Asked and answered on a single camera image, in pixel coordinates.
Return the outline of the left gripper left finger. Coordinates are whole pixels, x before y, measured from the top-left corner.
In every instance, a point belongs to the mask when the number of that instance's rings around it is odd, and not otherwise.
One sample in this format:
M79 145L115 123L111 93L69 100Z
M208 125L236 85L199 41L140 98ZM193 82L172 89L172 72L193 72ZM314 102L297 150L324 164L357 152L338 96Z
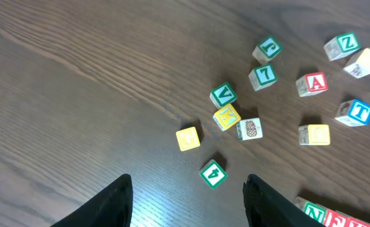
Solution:
M131 175L123 174L51 227L129 227L132 213Z

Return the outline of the green N block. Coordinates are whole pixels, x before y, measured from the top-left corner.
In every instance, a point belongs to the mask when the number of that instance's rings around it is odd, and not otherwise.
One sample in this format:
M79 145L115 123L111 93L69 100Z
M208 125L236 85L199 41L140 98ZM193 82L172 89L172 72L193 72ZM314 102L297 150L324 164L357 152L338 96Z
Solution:
M305 200L302 197L296 197L294 199L294 204L310 218L313 218L321 224L324 223L324 220L326 218L326 208Z

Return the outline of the red E block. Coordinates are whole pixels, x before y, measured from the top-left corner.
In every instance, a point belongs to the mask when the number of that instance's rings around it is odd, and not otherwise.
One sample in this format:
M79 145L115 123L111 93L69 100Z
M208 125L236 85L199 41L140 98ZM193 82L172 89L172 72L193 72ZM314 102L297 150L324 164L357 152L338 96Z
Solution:
M326 227L348 227L350 218L337 213L331 209L326 209L323 225Z

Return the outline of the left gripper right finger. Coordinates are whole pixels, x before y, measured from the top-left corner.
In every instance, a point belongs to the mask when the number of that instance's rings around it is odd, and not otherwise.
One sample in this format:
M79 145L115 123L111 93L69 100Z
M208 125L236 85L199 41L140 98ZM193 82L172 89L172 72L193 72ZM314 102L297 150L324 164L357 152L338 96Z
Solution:
M242 192L251 227L323 227L255 174L248 175Z

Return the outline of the red U block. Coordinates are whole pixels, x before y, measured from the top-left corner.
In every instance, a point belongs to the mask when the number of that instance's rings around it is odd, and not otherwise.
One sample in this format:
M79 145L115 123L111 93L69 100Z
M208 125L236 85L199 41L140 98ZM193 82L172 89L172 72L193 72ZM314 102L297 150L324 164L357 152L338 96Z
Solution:
M370 223L354 218L352 216L347 216L347 226L348 227L370 227Z

